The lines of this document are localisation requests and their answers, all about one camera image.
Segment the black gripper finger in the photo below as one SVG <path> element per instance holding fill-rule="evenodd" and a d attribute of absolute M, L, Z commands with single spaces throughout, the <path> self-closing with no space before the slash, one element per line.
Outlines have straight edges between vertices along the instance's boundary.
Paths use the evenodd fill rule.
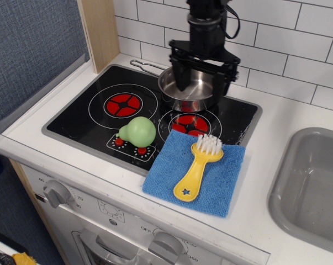
<path fill-rule="evenodd" d="M 210 74 L 211 96 L 209 105 L 217 104 L 227 94 L 232 81 L 232 71 L 212 72 Z"/>
<path fill-rule="evenodd" d="M 191 83 L 192 69 L 179 61 L 172 61 L 172 69 L 177 88 L 184 91 Z"/>

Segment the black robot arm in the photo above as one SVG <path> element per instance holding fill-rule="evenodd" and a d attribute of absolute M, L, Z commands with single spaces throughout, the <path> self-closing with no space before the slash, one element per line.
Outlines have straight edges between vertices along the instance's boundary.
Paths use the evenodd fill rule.
<path fill-rule="evenodd" d="M 198 112 L 216 104 L 237 79 L 240 59 L 225 49 L 227 1 L 188 1 L 189 40 L 171 40 L 174 85 L 165 94 L 175 110 Z"/>

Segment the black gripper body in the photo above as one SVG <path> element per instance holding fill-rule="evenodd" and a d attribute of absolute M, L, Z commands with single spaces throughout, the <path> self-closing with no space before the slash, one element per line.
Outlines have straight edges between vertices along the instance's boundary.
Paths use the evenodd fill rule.
<path fill-rule="evenodd" d="M 189 40 L 169 42 L 170 62 L 179 61 L 192 70 L 207 74 L 232 71 L 237 79 L 240 59 L 225 49 L 225 39 L 234 38 L 226 32 L 225 20 L 190 20 Z"/>

